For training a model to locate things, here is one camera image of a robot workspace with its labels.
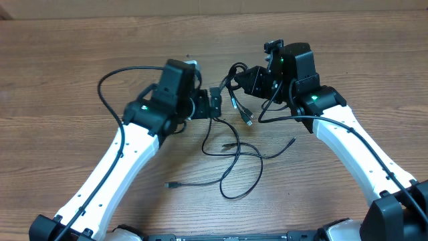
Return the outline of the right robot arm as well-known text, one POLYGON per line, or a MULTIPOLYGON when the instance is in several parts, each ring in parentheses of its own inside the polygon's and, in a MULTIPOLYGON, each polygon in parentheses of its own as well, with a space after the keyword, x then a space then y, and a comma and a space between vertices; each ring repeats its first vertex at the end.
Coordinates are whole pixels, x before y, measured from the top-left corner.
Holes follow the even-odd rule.
POLYGON ((267 42, 267 67, 235 75, 248 95, 286 103, 289 119, 303 123, 340 159, 362 190, 368 212, 361 221, 326 224, 313 240, 426 240, 427 182, 397 165, 359 124, 344 97, 321 85, 307 43, 267 42))

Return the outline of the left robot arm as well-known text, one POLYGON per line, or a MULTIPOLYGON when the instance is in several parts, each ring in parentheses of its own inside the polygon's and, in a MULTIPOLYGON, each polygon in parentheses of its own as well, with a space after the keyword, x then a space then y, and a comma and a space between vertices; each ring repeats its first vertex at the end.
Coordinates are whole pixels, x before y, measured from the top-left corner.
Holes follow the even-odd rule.
POLYGON ((201 89, 195 60, 168 60, 157 84, 128 103, 107 152, 76 194, 53 218, 39 215, 29 228, 30 240, 144 240, 127 225, 108 227, 130 184, 179 124, 218 116, 218 88, 201 89))

